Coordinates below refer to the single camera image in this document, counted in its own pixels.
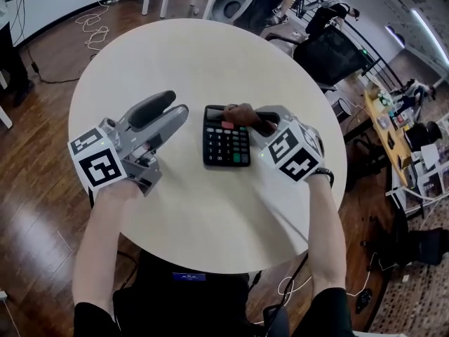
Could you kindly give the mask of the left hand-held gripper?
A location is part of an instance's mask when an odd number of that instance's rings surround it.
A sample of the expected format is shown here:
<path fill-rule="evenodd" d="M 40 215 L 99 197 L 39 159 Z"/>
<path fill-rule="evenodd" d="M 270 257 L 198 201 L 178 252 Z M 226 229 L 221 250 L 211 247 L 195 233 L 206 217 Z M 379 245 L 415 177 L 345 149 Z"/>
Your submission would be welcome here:
<path fill-rule="evenodd" d="M 105 118 L 68 142 L 76 172 L 89 193 L 127 179 L 144 196 L 149 194 L 162 177 L 159 161 L 146 148 L 144 138 L 126 129 L 142 130 L 150 124 L 147 142 L 166 143 L 189 115 L 186 105 L 164 112 L 175 99 L 174 91 L 151 95 L 132 106 L 120 122 Z"/>

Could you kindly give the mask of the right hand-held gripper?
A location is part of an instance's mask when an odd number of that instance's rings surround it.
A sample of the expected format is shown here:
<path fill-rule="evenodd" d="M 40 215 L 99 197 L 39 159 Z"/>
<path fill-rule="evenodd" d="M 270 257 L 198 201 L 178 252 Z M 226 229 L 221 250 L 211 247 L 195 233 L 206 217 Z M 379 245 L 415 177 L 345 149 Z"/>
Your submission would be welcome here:
<path fill-rule="evenodd" d="M 294 117 L 283 105 L 256 109 L 258 120 L 248 128 L 250 144 L 267 147 L 273 167 L 293 183 L 298 183 L 323 166 L 323 147 L 316 129 Z M 271 129 L 259 132 L 256 129 Z"/>

